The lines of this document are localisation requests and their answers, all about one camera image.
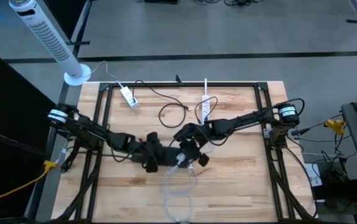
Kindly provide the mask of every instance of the wooden tabletop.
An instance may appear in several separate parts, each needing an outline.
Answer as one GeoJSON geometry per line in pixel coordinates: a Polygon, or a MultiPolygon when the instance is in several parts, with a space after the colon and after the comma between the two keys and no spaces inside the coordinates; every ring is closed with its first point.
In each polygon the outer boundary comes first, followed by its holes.
{"type": "MultiPolygon", "coordinates": [[[[273,105],[287,100],[283,82],[268,84],[273,105]]],[[[93,118],[98,86],[98,82],[90,82],[84,83],[82,87],[78,108],[89,118],[93,118]]],[[[155,90],[173,96],[189,106],[191,111],[187,113],[184,123],[196,123],[193,109],[201,101],[203,88],[155,90]]],[[[209,87],[208,95],[218,97],[219,101],[211,114],[211,119],[232,119],[257,110],[253,88],[209,87]]],[[[172,100],[160,97],[148,88],[136,88],[135,96],[140,106],[131,110],[119,89],[113,90],[108,120],[110,130],[134,134],[138,138],[146,138],[148,133],[156,131],[161,143],[168,145],[182,126],[174,129],[162,126],[158,113],[162,106],[171,103],[172,100]]],[[[99,123],[102,122],[106,94],[103,97],[99,123]]],[[[178,124],[182,117],[182,108],[174,106],[166,108],[162,114],[163,122],[170,125],[178,124]]],[[[290,141],[288,146],[303,161],[300,148],[290,141]]],[[[260,126],[235,132],[223,146],[207,144],[203,150],[213,151],[208,154],[210,161],[206,167],[194,163],[198,186],[191,192],[194,204],[193,222],[277,221],[260,126]]],[[[110,154],[110,148],[106,145],[104,153],[110,154]]],[[[283,151],[283,156],[291,191],[306,210],[313,214],[315,206],[306,175],[287,150],[283,151]]],[[[72,168],[62,174],[52,218],[58,217],[79,191],[84,160],[85,154],[79,154],[72,168]]],[[[92,221],[169,222],[163,211],[163,196],[160,194],[160,185],[169,169],[170,167],[159,167],[159,172],[147,174],[141,168],[141,164],[131,161],[117,163],[111,157],[102,157],[92,221]]],[[[179,169],[172,183],[173,187],[178,189],[188,187],[187,170],[179,169]]],[[[90,190],[86,194],[83,215],[87,213],[89,192],[90,190]]],[[[282,192],[280,193],[284,214],[287,217],[285,200],[282,192]]],[[[187,198],[172,199],[168,208],[173,215],[184,217],[189,212],[189,201],[187,198]]]]}

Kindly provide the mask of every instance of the cable bundle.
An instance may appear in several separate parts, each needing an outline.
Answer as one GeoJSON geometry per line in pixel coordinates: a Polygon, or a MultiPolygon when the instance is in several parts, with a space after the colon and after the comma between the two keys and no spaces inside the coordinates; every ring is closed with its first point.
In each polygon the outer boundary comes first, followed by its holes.
{"type": "Polygon", "coordinates": [[[190,193],[196,188],[197,184],[198,184],[198,177],[196,175],[196,171],[193,167],[192,164],[190,164],[188,166],[188,179],[189,179],[189,188],[186,190],[180,190],[180,191],[172,191],[171,187],[169,185],[169,182],[172,178],[172,176],[174,175],[174,173],[178,170],[178,166],[185,160],[185,156],[184,159],[180,159],[178,161],[178,163],[171,168],[165,175],[164,180],[163,180],[163,185],[161,186],[161,193],[164,196],[163,199],[163,210],[164,213],[166,214],[166,216],[173,222],[190,222],[193,215],[194,215],[194,209],[193,209],[193,203],[192,203],[192,198],[190,196],[190,193]],[[193,178],[191,178],[191,172],[193,172],[194,174],[194,180],[193,178]],[[189,203],[190,203],[190,212],[188,214],[188,216],[186,218],[183,219],[179,219],[176,218],[174,215],[172,215],[170,213],[170,211],[168,210],[167,206],[168,206],[168,200],[175,198],[175,197],[187,197],[189,199],[189,203]]]}

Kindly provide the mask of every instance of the white power strip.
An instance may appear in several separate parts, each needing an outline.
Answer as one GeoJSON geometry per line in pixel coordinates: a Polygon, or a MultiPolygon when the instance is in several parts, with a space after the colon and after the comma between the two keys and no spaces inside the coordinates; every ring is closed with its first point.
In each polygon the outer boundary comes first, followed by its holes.
{"type": "Polygon", "coordinates": [[[136,100],[136,98],[133,97],[133,93],[127,86],[122,87],[120,89],[120,93],[123,95],[124,99],[126,99],[128,106],[130,106],[131,109],[135,109],[140,105],[138,100],[136,100]]]}
{"type": "Polygon", "coordinates": [[[210,113],[210,96],[207,95],[207,78],[204,79],[204,95],[202,96],[202,124],[204,124],[204,121],[209,119],[209,113],[210,113]]]}
{"type": "Polygon", "coordinates": [[[205,102],[202,103],[202,124],[204,124],[204,121],[208,119],[209,113],[210,113],[210,96],[208,95],[203,95],[202,96],[202,101],[205,100],[205,102]]]}

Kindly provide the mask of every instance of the white tower fan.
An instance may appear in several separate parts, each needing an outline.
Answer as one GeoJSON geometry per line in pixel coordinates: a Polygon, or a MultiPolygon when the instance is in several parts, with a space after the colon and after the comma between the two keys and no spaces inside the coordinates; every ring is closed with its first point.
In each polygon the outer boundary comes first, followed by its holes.
{"type": "Polygon", "coordinates": [[[9,5],[65,71],[67,84],[82,85],[91,77],[90,67],[79,64],[36,0],[9,0],[9,5]]]}

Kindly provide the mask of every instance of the yellow cable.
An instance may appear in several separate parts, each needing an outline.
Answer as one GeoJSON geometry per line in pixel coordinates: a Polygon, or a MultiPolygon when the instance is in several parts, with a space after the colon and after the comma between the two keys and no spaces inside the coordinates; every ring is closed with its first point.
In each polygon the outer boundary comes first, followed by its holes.
{"type": "Polygon", "coordinates": [[[36,179],[30,181],[30,182],[27,183],[27,184],[24,184],[24,185],[20,186],[20,187],[14,189],[14,190],[11,190],[10,192],[7,192],[7,193],[5,193],[5,194],[0,195],[0,198],[5,197],[5,196],[8,196],[8,195],[10,195],[10,194],[12,194],[12,193],[14,193],[14,192],[17,192],[18,190],[21,190],[21,189],[23,189],[23,188],[25,188],[25,187],[27,187],[27,186],[33,184],[34,182],[37,182],[39,179],[43,178],[43,177],[48,173],[48,171],[50,171],[52,168],[56,167],[56,163],[51,162],[51,161],[45,161],[45,162],[44,162],[44,165],[45,165],[45,170],[44,170],[44,172],[43,172],[38,178],[36,178],[36,179]]]}

